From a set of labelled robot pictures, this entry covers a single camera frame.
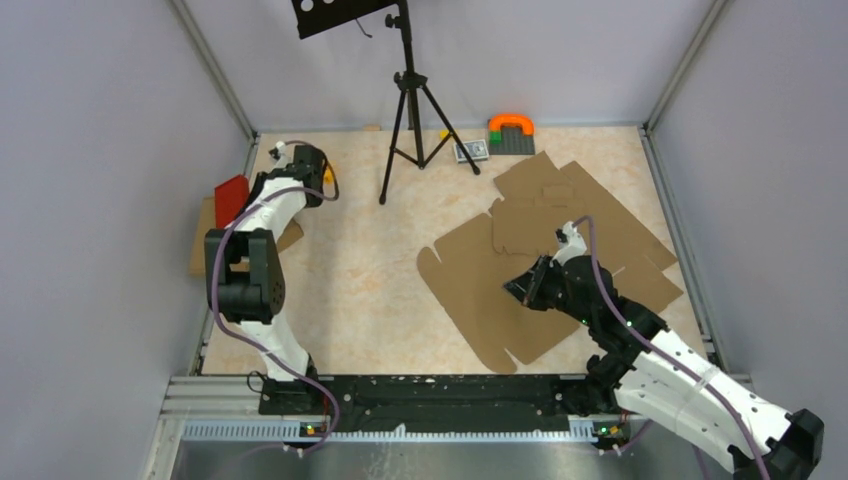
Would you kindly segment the red paper box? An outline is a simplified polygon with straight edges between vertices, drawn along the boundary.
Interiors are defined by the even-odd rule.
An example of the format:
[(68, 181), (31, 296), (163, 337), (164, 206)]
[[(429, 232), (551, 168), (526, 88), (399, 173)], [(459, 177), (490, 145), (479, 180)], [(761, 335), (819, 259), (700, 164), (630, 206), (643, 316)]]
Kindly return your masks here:
[(217, 228), (225, 228), (241, 212), (249, 197), (248, 178), (236, 175), (214, 189), (214, 220)]

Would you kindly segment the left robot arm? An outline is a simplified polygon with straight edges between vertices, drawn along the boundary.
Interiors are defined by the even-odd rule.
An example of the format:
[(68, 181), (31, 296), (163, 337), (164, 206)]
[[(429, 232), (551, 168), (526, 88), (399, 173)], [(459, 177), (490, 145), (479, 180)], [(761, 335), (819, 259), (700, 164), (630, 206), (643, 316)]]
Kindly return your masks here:
[(320, 386), (308, 378), (310, 354), (286, 318), (287, 285), (278, 242), (294, 217), (328, 200), (326, 154), (304, 141), (277, 143), (274, 164), (259, 173), (236, 217), (204, 237), (207, 302), (218, 329), (262, 357), (266, 377), (285, 383), (283, 401), (297, 413), (319, 404)]

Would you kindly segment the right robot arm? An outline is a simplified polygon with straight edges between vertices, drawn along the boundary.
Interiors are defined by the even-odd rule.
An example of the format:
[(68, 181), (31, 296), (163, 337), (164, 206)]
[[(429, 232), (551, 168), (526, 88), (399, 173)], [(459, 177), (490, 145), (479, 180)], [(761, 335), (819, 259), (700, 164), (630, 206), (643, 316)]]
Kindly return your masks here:
[(544, 255), (504, 289), (523, 306), (585, 325), (603, 356), (588, 363), (586, 397), (600, 412), (645, 417), (711, 457), (736, 479), (807, 479), (824, 423), (777, 406), (695, 353), (656, 313), (615, 288), (590, 255)]

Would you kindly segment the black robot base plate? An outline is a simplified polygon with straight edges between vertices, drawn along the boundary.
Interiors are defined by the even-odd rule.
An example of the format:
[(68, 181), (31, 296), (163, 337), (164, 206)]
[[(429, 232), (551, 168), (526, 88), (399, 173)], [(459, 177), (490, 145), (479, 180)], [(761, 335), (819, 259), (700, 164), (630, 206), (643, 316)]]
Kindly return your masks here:
[(337, 433), (557, 432), (590, 415), (622, 420), (610, 389), (585, 375), (336, 375), (314, 385), (267, 379), (262, 415), (316, 417)]

